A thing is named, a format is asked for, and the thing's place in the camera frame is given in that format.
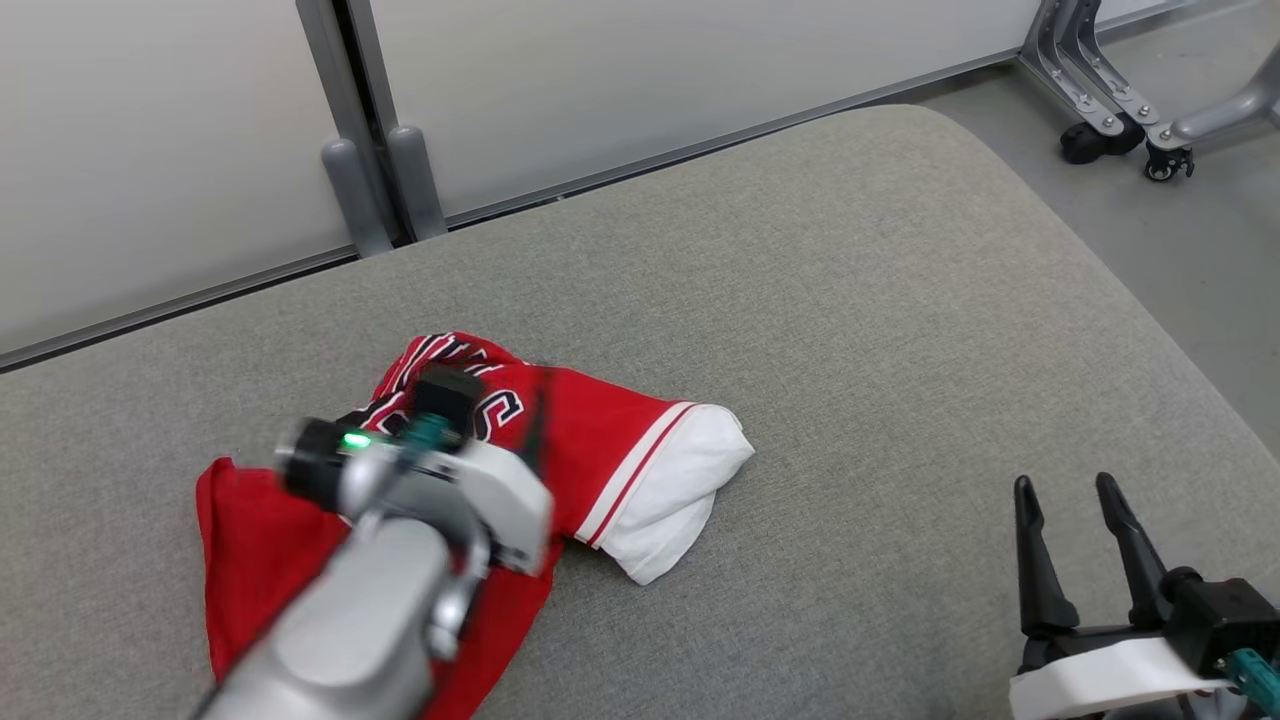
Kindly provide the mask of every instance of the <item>metal frame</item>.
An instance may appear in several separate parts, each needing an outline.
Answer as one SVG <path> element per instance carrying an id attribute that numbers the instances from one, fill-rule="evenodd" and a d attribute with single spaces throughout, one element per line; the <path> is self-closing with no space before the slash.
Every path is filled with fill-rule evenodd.
<path id="1" fill-rule="evenodd" d="M 374 145 L 374 138 L 365 122 L 365 109 L 360 100 L 360 90 L 356 86 L 356 77 L 352 73 L 351 59 L 343 47 L 342 29 L 338 26 L 338 17 L 334 14 L 330 0 L 297 0 L 298 18 L 302 20 L 302 31 L 311 47 L 311 58 L 316 64 L 316 73 L 320 76 L 320 85 L 324 88 L 325 99 L 329 101 L 329 110 L 333 113 L 333 124 L 338 129 L 338 136 L 353 143 L 346 152 L 358 154 L 358 169 L 364 178 L 348 177 L 342 184 L 334 186 L 334 192 L 340 192 L 339 187 L 353 188 L 360 182 L 367 184 L 365 197 L 372 201 L 378 215 L 381 218 L 383 229 L 388 238 L 399 237 L 401 222 L 392 205 L 387 182 L 383 177 L 380 164 Z M 320 149 L 321 156 L 325 150 Z M 334 177 L 333 167 L 325 163 L 330 179 Z M 356 170 L 355 165 L 346 163 L 347 170 Z M 346 215 L 348 201 L 339 196 Z M 353 228 L 348 224 L 352 240 L 364 236 L 367 228 Z"/>
<path id="2" fill-rule="evenodd" d="M 1093 14 L 1096 15 L 1100 0 L 1080 0 L 1075 5 L 1085 1 L 1094 5 Z M 1066 33 L 1069 18 L 1080 19 L 1078 13 L 1068 14 L 1071 9 L 1070 5 L 1071 0 L 1041 0 L 1041 6 L 1036 12 L 1036 22 L 1032 23 L 1032 28 L 1027 33 L 1027 41 L 1023 44 L 1018 59 L 1052 90 L 1059 99 L 1074 108 L 1075 113 L 1084 122 L 1089 123 L 1093 129 L 1098 131 L 1100 135 L 1106 137 L 1117 136 L 1124 132 L 1124 123 L 1117 122 L 1116 117 L 1105 105 L 1098 102 L 1097 97 L 1093 97 L 1084 90 L 1080 81 L 1065 67 L 1062 55 L 1059 51 L 1059 38 Z M 1068 42 L 1069 46 L 1076 46 L 1078 51 L 1079 32 L 1084 27 L 1084 24 L 1076 22 L 1075 27 L 1073 27 L 1075 32 L 1070 33 L 1073 37 Z M 1091 37 L 1093 36 L 1092 18 L 1087 23 L 1087 32 Z M 1097 47 L 1097 42 L 1092 42 L 1092 46 Z"/>
<path id="3" fill-rule="evenodd" d="M 1176 150 L 1197 140 L 1266 117 L 1280 127 L 1280 44 L 1239 92 L 1208 108 L 1147 131 L 1157 150 Z"/>
<path id="4" fill-rule="evenodd" d="M 1133 88 L 1120 70 L 1115 69 L 1098 47 L 1098 36 L 1093 27 L 1101 5 L 1102 0 L 1076 0 L 1068 18 L 1060 47 L 1084 77 L 1102 88 L 1121 111 L 1128 113 L 1139 124 L 1156 124 L 1160 122 L 1160 114 Z"/>
<path id="5" fill-rule="evenodd" d="M 448 232 L 444 210 L 435 190 L 431 174 L 431 161 L 426 152 L 422 131 L 412 126 L 401 126 L 396 117 L 396 101 L 392 97 L 390 79 L 387 77 L 387 63 L 378 41 L 378 27 L 374 20 L 374 8 L 370 0 L 298 0 L 321 4 L 343 3 L 349 13 L 355 32 L 356 49 L 360 53 L 358 67 L 369 90 L 370 108 L 376 123 L 379 137 L 375 147 L 383 149 L 389 160 L 387 172 L 392 179 L 392 192 L 396 193 L 403 220 L 413 242 L 420 242 Z M 362 113 L 361 122 L 365 122 Z"/>

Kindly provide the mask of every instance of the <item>gray cushion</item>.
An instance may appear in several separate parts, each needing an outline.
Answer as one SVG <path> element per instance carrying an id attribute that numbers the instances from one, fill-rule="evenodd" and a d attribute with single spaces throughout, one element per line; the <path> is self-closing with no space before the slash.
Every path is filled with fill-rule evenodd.
<path id="1" fill-rule="evenodd" d="M 196 477 L 438 329 L 723 404 L 758 450 L 653 585 L 570 552 L 486 717 L 1004 715 L 1019 473 L 1085 623 L 1128 607 L 1098 470 L 1169 565 L 1280 591 L 1258 439 L 991 151 L 877 108 L 0 378 L 5 712 L 186 712 Z"/>

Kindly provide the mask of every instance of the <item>basketball jersey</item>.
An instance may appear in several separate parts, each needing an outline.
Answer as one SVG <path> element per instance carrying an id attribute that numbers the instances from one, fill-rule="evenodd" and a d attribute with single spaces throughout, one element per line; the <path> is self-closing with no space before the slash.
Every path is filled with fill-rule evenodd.
<path id="1" fill-rule="evenodd" d="M 397 434 L 413 380 L 430 364 L 484 383 L 472 434 L 521 452 L 538 442 L 539 473 L 553 497 L 552 537 L 536 577 L 493 568 L 458 656 L 436 667 L 424 717 L 468 717 L 515 656 L 552 588 L 564 538 L 603 548 L 648 584 L 689 550 L 716 491 L 753 454 L 728 410 L 667 401 L 564 368 L 543 368 L 461 332 L 415 338 L 367 405 L 339 419 Z M 529 425 L 543 404 L 539 433 Z M 314 579 L 347 537 L 342 518 L 294 498 L 274 474 L 216 460 L 196 483 L 205 546 L 205 620 L 221 682 L 271 620 Z"/>

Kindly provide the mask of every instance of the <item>green led light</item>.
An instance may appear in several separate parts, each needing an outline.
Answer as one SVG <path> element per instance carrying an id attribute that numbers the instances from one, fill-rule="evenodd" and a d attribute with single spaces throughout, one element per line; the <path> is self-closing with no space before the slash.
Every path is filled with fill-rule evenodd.
<path id="1" fill-rule="evenodd" d="M 369 447 L 374 441 L 360 433 L 347 433 L 342 436 L 342 443 L 351 447 Z"/>

